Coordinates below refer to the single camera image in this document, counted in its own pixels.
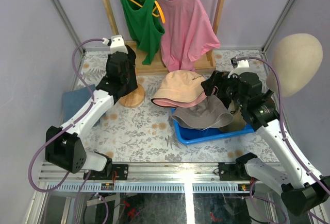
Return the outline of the peach bucket hat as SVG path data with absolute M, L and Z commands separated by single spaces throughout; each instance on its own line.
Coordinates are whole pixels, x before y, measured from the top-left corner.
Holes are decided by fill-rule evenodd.
M 193 102 L 203 93 L 201 83 L 205 80 L 202 75 L 192 71 L 169 72 L 162 80 L 152 100 L 168 99 L 184 103 Z

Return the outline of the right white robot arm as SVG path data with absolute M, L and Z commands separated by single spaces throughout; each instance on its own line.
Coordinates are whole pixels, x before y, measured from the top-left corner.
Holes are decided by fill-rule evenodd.
M 278 193 L 285 207 L 296 216 L 329 198 L 329 177 L 323 176 L 307 160 L 286 128 L 281 127 L 272 93 L 262 92 L 257 74 L 214 71 L 201 86 L 207 96 L 215 95 L 226 104 L 235 103 L 245 122 L 267 142 L 285 170 L 280 172 L 249 153 L 240 158 L 240 164 L 235 167 L 239 179 L 260 180 Z

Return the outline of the pink bucket hat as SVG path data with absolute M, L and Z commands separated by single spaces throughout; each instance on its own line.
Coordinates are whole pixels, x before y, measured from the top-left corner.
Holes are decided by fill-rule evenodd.
M 203 100 L 205 100 L 207 96 L 205 93 L 201 93 L 195 100 L 191 102 L 180 102 L 175 100 L 170 100 L 167 98 L 154 98 L 151 100 L 153 104 L 156 106 L 162 107 L 162 108 L 191 108 L 196 106 L 197 104 L 201 103 Z

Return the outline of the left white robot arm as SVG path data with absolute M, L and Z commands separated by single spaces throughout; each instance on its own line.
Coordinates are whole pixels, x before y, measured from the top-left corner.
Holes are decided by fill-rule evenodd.
M 102 180 L 112 176 L 112 159 L 99 152 L 86 152 L 81 140 L 120 98 L 137 89 L 135 59 L 130 46 L 108 54 L 106 74 L 92 97 L 62 127 L 47 130 L 46 161 L 73 174 L 91 170 Z

